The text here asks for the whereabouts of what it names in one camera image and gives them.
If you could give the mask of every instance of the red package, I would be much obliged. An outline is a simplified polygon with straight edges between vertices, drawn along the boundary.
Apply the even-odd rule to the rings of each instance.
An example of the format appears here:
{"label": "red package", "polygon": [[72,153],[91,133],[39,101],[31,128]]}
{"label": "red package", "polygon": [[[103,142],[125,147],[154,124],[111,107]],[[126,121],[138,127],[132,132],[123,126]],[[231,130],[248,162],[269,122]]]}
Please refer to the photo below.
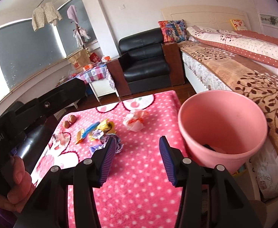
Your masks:
{"label": "red package", "polygon": [[98,55],[97,55],[96,53],[94,53],[94,52],[90,55],[89,59],[90,59],[91,62],[93,62],[93,63],[99,63],[99,62],[102,61],[101,58],[98,57]]}

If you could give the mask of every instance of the silver screw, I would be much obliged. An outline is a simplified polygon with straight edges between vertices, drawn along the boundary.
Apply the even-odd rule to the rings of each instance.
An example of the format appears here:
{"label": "silver screw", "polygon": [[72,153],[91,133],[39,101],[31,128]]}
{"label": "silver screw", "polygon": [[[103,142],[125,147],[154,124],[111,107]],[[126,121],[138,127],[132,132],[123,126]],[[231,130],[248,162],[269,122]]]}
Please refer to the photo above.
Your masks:
{"label": "silver screw", "polygon": [[92,163],[92,160],[91,159],[85,159],[83,161],[84,164],[91,164]]}
{"label": "silver screw", "polygon": [[50,171],[51,172],[57,172],[59,170],[59,167],[58,166],[53,166]]}
{"label": "silver screw", "polygon": [[184,159],[182,160],[182,162],[185,163],[185,164],[190,164],[190,163],[192,162],[192,160],[189,159],[189,158],[184,158]]}
{"label": "silver screw", "polygon": [[46,102],[44,103],[44,107],[45,107],[45,108],[49,108],[49,107],[50,107],[50,102],[46,101]]}
{"label": "silver screw", "polygon": [[217,170],[220,170],[220,171],[224,171],[225,170],[225,167],[221,164],[217,165]]}

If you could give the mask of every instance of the hanging clothes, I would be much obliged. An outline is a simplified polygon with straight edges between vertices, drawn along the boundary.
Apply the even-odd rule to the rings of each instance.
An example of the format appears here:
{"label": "hanging clothes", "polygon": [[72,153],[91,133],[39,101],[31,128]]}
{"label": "hanging clothes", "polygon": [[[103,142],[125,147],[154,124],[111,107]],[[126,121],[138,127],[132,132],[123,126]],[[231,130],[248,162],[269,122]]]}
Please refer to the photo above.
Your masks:
{"label": "hanging clothes", "polygon": [[74,30],[74,38],[76,38],[77,45],[78,45],[79,48],[84,45],[84,42],[83,42],[81,36],[83,36],[87,39],[91,38],[90,36],[87,35],[87,31],[84,28],[79,27],[79,31],[77,29],[75,29]]}
{"label": "hanging clothes", "polygon": [[78,30],[74,30],[74,38],[76,38],[76,40],[77,40],[78,48],[83,46],[84,43],[83,43],[83,40],[82,40],[81,35],[78,32]]}
{"label": "hanging clothes", "polygon": [[70,5],[70,7],[67,10],[67,17],[69,19],[72,19],[76,24],[79,24],[75,5]]}
{"label": "hanging clothes", "polygon": [[32,27],[36,32],[38,29],[44,27],[45,19],[47,23],[57,25],[57,20],[62,20],[59,11],[56,10],[51,2],[45,5],[38,6],[32,13]]}

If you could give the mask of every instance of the pink blanket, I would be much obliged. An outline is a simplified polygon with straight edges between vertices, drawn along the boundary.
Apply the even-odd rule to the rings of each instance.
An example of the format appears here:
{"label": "pink blanket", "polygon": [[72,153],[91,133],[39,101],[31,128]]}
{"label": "pink blanket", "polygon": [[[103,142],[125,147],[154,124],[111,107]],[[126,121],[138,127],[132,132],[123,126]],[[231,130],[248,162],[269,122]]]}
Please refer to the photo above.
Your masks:
{"label": "pink blanket", "polygon": [[[126,130],[123,119],[132,108],[147,110],[143,128],[139,132]],[[181,196],[181,188],[168,182],[159,153],[159,138],[165,135],[171,146],[186,155],[178,129],[177,113],[180,102],[174,91],[139,97],[63,117],[56,132],[66,132],[66,144],[49,144],[37,163],[33,183],[38,184],[52,165],[73,167],[90,158],[88,139],[75,144],[76,134],[96,121],[106,118],[114,121],[117,134],[124,144],[116,154],[107,182],[101,189],[94,189],[96,206],[102,227],[173,227]],[[78,120],[70,128],[62,124],[74,114]],[[69,187],[68,214],[70,228],[75,227],[73,188]]]}

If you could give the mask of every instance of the checkered tablecloth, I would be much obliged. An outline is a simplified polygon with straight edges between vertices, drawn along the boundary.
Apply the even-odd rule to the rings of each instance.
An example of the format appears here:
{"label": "checkered tablecloth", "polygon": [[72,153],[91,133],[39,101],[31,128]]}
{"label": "checkered tablecloth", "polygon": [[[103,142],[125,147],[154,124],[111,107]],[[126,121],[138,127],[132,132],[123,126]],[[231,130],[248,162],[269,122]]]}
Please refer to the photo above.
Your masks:
{"label": "checkered tablecloth", "polygon": [[114,90],[116,89],[113,78],[105,64],[101,64],[101,65],[94,67],[93,69],[83,71],[83,72],[79,73],[76,76],[76,78],[84,81],[85,84],[106,78],[109,81],[110,87],[113,88]]}

